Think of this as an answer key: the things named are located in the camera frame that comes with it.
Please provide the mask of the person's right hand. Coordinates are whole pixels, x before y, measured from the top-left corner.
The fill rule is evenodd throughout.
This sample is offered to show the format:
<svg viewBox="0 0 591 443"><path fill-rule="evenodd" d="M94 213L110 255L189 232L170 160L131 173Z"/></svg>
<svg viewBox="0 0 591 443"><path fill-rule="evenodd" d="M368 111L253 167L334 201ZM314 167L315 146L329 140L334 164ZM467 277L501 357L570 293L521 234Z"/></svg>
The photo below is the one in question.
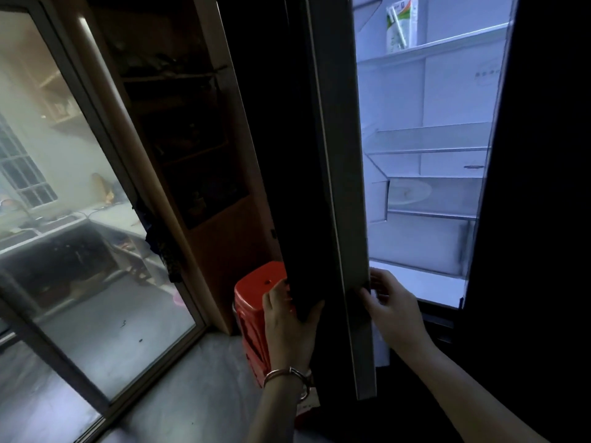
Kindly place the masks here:
<svg viewBox="0 0 591 443"><path fill-rule="evenodd" d="M382 304L379 318L372 318L388 346L409 362L433 347L416 296L389 271L370 268L370 288Z"/></svg>

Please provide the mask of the person's left hand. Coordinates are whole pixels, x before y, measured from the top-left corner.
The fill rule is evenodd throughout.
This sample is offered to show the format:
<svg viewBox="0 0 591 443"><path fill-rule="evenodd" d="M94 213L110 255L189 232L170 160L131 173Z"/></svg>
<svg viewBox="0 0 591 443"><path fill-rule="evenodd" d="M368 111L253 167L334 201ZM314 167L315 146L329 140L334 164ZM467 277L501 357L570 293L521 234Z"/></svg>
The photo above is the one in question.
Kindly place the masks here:
<svg viewBox="0 0 591 443"><path fill-rule="evenodd" d="M290 285L280 280L262 298L265 338L272 370L293 367L307 374L313 356L317 327L307 327L292 305Z"/></svg>

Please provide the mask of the dark fridge door with grey edge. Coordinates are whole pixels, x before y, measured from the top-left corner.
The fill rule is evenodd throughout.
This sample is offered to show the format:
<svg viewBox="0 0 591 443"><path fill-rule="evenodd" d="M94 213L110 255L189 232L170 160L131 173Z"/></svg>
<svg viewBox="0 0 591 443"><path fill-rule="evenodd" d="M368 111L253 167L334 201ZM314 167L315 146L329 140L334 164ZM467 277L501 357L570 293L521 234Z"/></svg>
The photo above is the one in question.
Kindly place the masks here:
<svg viewBox="0 0 591 443"><path fill-rule="evenodd" d="M324 409L377 395L352 0L216 0Z"/></svg>

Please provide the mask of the person's right forearm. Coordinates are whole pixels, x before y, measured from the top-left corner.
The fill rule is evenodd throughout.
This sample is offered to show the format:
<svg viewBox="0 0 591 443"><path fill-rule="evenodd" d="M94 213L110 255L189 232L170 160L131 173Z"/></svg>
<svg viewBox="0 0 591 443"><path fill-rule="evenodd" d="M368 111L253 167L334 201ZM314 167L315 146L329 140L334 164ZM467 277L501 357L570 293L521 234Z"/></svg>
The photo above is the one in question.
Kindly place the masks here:
<svg viewBox="0 0 591 443"><path fill-rule="evenodd" d="M429 389L464 443L550 443L432 342L396 352Z"/></svg>

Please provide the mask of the person's left forearm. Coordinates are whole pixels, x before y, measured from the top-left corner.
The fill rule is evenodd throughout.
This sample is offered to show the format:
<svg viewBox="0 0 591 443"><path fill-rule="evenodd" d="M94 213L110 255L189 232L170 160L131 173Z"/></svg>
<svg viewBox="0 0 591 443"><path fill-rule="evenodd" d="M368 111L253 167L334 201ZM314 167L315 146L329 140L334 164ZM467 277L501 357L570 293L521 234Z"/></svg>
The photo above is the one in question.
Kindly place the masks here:
<svg viewBox="0 0 591 443"><path fill-rule="evenodd" d="M310 389L309 379L293 367L270 371L246 443L293 443L297 407Z"/></svg>

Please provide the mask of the large clear fridge drawer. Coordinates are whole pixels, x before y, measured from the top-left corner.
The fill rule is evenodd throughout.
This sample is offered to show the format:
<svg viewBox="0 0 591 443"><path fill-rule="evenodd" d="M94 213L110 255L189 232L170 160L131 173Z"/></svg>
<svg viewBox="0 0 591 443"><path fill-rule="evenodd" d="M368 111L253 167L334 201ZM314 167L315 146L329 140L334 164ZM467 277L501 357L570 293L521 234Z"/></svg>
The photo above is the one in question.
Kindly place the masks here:
<svg viewBox="0 0 591 443"><path fill-rule="evenodd" d="M369 258L465 278L474 228L473 220L389 213L368 225Z"/></svg>

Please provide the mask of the white plate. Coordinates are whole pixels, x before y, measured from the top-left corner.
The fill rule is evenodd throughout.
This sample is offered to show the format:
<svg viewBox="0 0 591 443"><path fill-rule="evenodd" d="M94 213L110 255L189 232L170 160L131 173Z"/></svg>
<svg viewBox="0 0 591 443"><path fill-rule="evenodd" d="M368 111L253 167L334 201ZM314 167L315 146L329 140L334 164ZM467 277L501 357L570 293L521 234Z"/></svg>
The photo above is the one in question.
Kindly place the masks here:
<svg viewBox="0 0 591 443"><path fill-rule="evenodd" d="M420 179L391 178L388 186L388 208L421 202L431 194L432 186Z"/></svg>

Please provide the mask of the dark hanging cloth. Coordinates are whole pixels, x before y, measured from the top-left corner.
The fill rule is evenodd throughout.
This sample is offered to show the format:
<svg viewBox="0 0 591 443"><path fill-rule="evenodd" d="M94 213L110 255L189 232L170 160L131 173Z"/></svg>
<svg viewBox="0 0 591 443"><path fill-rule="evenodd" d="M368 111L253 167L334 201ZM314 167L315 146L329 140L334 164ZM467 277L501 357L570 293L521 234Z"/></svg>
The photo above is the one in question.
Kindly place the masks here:
<svg viewBox="0 0 591 443"><path fill-rule="evenodd" d="M182 252L166 224L156 217L142 198L132 205L146 231L145 241L150 250L163 262L169 281L182 283Z"/></svg>

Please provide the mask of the brown wooden cabinet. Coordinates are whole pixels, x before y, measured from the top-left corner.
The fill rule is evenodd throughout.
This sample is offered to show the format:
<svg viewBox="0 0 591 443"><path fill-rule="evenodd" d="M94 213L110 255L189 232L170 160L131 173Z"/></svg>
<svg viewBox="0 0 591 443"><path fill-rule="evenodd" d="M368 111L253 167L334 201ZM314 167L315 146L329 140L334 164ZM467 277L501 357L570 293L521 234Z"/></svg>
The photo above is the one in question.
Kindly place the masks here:
<svg viewBox="0 0 591 443"><path fill-rule="evenodd" d="M280 259L218 0L47 0L187 305L233 335L236 283Z"/></svg>

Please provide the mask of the kitchen counter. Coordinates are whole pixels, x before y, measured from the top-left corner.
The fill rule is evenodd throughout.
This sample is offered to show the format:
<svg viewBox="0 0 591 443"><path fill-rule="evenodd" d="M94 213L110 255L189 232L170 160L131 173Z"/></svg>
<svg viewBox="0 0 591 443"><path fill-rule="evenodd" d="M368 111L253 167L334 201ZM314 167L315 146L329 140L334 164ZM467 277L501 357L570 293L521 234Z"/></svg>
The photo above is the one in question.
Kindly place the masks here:
<svg viewBox="0 0 591 443"><path fill-rule="evenodd" d="M146 231L129 202L92 206L17 229L38 228L72 214L84 215L88 222L26 250L0 255L0 270L34 276L44 272L89 275L103 270L125 272L132 266L130 259L143 259L134 239L145 238Z"/></svg>

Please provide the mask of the white fridge body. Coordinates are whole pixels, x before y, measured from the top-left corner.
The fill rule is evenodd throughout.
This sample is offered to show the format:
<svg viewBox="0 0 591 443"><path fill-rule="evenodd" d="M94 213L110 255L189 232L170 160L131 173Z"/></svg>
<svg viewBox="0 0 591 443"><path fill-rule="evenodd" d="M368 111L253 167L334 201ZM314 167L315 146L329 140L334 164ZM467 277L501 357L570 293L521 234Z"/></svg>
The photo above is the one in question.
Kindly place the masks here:
<svg viewBox="0 0 591 443"><path fill-rule="evenodd" d="M511 32L509 26L505 40L400 66L358 68L359 61L388 55L386 7L397 1L400 0L352 0L367 229L369 224L387 219L391 178L481 178L483 191L502 90L507 37ZM517 1L419 0L417 46L512 23ZM482 122L492 123L489 146L484 150L366 155L362 149L362 139L378 131ZM475 221L472 252L482 191L477 217L458 218ZM370 258L369 264L391 271L422 301L460 308L466 295L472 252L465 278Z"/></svg>

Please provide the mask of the glass sliding door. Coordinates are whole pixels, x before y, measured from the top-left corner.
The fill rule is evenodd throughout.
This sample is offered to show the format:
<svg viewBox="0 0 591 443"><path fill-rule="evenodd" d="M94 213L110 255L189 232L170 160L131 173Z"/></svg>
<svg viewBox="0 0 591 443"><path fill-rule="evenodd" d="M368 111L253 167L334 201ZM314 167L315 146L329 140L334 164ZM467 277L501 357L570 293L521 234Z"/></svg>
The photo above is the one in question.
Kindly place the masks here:
<svg viewBox="0 0 591 443"><path fill-rule="evenodd" d="M0 0L0 443L94 443L206 329L68 0Z"/></svg>

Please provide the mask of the white green drink carton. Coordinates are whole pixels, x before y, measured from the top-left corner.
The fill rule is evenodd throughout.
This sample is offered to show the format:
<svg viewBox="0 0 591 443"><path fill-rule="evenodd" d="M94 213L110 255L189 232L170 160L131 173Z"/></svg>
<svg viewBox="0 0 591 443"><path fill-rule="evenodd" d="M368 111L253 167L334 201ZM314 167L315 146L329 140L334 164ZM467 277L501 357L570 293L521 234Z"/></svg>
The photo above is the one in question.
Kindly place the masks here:
<svg viewBox="0 0 591 443"><path fill-rule="evenodd" d="M400 0L386 7L386 54L417 46L419 0Z"/></svg>

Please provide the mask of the metal kitchen sink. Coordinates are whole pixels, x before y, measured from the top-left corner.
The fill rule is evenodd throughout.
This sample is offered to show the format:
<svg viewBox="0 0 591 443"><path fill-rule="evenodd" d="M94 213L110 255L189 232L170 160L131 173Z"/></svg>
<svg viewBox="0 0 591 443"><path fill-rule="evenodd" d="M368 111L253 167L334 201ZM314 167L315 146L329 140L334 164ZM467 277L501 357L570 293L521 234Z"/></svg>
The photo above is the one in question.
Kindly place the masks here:
<svg viewBox="0 0 591 443"><path fill-rule="evenodd" d="M42 224L38 228L14 229L9 235L0 237L0 255L26 250L36 244L41 244L52 238L75 230L85 225L88 219L84 215L68 215L58 220Z"/></svg>

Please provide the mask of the barred window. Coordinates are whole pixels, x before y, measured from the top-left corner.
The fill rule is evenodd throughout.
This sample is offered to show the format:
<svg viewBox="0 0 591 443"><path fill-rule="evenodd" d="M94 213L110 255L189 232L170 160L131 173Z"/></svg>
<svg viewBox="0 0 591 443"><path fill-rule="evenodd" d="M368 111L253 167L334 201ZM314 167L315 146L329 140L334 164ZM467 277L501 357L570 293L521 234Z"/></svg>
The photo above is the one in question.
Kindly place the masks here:
<svg viewBox="0 0 591 443"><path fill-rule="evenodd" d="M48 205L58 200L55 190L2 113L0 113L0 174L28 209Z"/></svg>

